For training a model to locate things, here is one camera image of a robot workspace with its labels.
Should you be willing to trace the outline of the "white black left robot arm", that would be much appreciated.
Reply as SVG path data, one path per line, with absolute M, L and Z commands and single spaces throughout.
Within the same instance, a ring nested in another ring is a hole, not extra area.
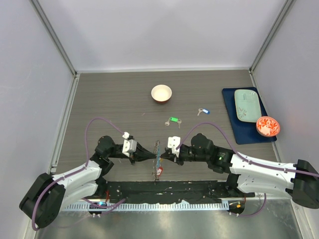
M 33 230 L 47 227 L 62 209 L 80 199 L 102 198 L 107 188 L 103 176 L 114 166 L 111 158 L 128 159 L 135 164 L 155 159 L 156 154 L 143 148 L 131 136 L 122 144 L 115 144 L 110 136 L 103 136 L 98 140 L 94 154 L 83 165 L 57 175 L 40 174 L 19 204 L 31 219 Z

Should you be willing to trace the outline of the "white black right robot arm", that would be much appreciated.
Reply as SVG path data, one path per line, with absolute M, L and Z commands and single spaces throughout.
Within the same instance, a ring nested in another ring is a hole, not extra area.
M 235 197 L 240 193 L 261 193 L 291 198 L 296 204 L 319 207 L 319 174 L 312 165 L 299 159 L 297 163 L 262 160 L 214 145 L 201 133 L 191 139 L 191 145 L 180 137 L 168 138 L 161 158 L 178 165 L 185 162 L 205 162 L 216 173 L 227 173 L 225 191 Z

